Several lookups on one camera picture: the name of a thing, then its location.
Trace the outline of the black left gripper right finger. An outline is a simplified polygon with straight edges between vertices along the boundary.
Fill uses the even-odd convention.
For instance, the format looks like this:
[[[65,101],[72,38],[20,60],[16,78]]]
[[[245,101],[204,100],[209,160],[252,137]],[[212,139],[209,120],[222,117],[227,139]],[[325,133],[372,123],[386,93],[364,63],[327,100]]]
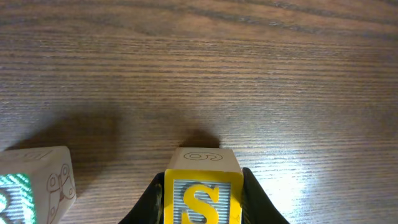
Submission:
[[[252,171],[243,167],[242,224],[289,224],[275,208]]]

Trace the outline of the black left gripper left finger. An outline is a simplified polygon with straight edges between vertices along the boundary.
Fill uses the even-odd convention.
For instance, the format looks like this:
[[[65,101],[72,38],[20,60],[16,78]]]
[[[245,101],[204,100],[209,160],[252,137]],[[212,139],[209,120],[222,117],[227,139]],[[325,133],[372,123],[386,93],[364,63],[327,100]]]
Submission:
[[[158,173],[119,224],[164,224],[164,176]]]

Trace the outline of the yellow S block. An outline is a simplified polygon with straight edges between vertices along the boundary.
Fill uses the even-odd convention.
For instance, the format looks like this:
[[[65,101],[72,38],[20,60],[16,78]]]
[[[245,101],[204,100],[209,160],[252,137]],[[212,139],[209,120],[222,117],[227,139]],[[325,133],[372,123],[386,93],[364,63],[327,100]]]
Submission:
[[[164,222],[241,224],[243,183],[233,150],[180,147],[165,170]]]

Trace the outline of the green R block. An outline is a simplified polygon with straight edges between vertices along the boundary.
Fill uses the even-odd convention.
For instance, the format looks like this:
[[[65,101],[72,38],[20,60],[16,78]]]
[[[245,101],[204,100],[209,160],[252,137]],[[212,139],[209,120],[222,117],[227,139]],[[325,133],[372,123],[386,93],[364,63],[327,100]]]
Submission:
[[[1,223],[56,224],[76,198],[69,148],[1,152]]]

